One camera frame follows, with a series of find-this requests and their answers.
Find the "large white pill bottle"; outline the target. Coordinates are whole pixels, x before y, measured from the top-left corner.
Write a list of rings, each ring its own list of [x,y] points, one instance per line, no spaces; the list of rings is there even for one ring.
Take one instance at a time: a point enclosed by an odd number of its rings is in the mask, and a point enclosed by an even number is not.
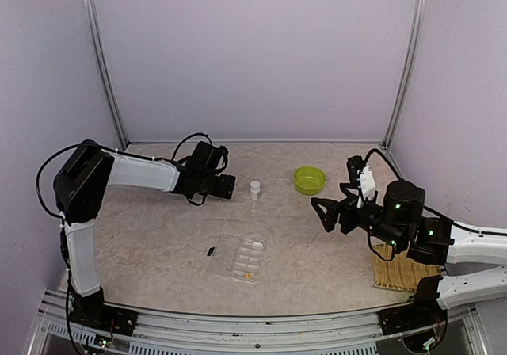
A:
[[[252,181],[250,183],[250,198],[252,200],[258,200],[261,194],[261,184],[259,181]]]

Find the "clear plastic pill organizer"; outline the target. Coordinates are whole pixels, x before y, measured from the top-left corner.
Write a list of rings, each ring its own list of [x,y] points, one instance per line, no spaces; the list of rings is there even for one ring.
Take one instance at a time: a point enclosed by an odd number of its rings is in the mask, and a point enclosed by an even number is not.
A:
[[[256,241],[263,242],[264,247],[254,247]],[[257,281],[266,248],[264,240],[221,234],[214,247],[215,253],[206,266],[209,273],[249,283]],[[253,279],[247,280],[246,273],[251,273]]]

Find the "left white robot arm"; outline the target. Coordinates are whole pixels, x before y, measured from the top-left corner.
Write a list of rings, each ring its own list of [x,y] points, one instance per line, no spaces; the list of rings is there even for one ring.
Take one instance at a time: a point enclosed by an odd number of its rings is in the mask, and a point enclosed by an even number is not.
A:
[[[153,189],[183,196],[202,205],[208,197],[230,200],[236,177],[225,174],[229,151],[200,141],[182,158],[147,157],[103,147],[85,140],[74,149],[53,182],[62,222],[63,256],[70,293],[81,316],[105,326],[111,311],[99,281],[94,229],[108,188]]]

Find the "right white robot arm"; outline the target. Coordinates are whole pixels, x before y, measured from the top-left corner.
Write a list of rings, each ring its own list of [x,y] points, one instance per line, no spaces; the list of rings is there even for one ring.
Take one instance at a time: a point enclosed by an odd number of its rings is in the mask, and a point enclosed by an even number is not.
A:
[[[425,190],[411,182],[391,182],[383,203],[361,194],[347,193],[344,200],[311,198],[325,231],[338,227],[347,235],[356,228],[377,238],[396,256],[404,253],[423,265],[479,263],[490,269],[461,276],[422,278],[413,303],[405,309],[412,326],[422,326],[436,313],[459,305],[506,296],[506,233],[458,223],[433,212],[425,217]]]

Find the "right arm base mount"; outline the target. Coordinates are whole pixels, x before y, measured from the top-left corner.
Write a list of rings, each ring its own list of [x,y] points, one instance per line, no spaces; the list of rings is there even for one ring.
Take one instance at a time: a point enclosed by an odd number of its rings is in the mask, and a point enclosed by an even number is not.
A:
[[[383,335],[417,330],[448,322],[448,313],[436,299],[414,299],[411,303],[377,312]]]

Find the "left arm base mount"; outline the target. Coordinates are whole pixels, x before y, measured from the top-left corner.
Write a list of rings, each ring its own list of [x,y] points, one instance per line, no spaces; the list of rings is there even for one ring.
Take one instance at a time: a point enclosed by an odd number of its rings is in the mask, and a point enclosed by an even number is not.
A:
[[[105,303],[103,288],[89,296],[80,295],[70,288],[72,304],[70,321],[89,328],[131,337],[139,313],[124,307],[114,307]]]

